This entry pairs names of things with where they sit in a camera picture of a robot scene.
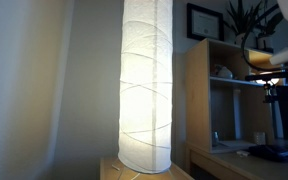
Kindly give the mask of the tall white paper lamp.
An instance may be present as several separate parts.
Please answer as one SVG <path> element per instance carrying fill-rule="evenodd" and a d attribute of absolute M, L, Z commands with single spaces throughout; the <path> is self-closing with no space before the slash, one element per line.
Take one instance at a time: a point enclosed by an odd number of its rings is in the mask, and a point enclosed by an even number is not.
<path fill-rule="evenodd" d="M 143 174 L 171 166 L 173 0 L 124 0 L 119 160 Z"/>

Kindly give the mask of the black framed certificate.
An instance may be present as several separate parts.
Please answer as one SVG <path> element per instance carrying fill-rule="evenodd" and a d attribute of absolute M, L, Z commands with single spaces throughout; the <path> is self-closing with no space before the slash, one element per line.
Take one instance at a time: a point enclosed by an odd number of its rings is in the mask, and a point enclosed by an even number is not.
<path fill-rule="evenodd" d="M 188 3 L 187 37 L 195 40 L 211 38 L 224 40 L 223 15 L 219 12 Z"/>

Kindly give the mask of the wooden shelf unit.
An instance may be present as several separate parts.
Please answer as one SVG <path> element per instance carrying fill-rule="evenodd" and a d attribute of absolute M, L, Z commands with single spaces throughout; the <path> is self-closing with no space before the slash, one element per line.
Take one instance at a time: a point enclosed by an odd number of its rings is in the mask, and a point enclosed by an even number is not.
<path fill-rule="evenodd" d="M 263 132 L 277 139 L 273 106 L 261 84 L 245 77 L 253 70 L 242 59 L 264 60 L 268 53 L 204 39 L 186 53 L 186 143 L 207 153 L 224 153 L 255 144 Z"/>

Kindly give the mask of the wooden desk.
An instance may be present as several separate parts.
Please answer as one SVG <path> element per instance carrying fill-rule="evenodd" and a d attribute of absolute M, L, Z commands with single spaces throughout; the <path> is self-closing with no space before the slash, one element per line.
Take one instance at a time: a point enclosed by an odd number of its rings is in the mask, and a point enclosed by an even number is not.
<path fill-rule="evenodd" d="M 186 144 L 186 167 L 190 175 L 219 180 L 288 180 L 288 161 L 273 162 L 235 152 L 210 154 Z"/>

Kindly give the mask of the small glass cup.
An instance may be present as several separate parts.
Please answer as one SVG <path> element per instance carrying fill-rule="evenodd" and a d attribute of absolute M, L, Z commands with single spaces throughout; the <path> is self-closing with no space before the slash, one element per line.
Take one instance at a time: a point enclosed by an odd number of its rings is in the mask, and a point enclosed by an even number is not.
<path fill-rule="evenodd" d="M 254 132 L 254 143 L 257 145 L 265 145 L 266 144 L 266 134 L 264 132 Z"/>

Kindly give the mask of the potted green plant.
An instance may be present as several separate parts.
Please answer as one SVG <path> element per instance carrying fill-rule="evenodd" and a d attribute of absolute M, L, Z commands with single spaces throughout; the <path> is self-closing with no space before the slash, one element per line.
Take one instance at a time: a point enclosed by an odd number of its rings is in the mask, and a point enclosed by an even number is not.
<path fill-rule="evenodd" d="M 224 22 L 224 25 L 235 34 L 235 43 L 240 45 L 247 37 L 246 47 L 272 51 L 270 37 L 275 33 L 276 26 L 283 20 L 282 13 L 277 12 L 270 18 L 264 17 L 258 21 L 261 15 L 269 11 L 267 0 L 259 0 L 256 5 L 249 7 L 244 6 L 243 0 L 236 1 L 236 5 L 229 2 L 226 12 L 230 21 Z"/>

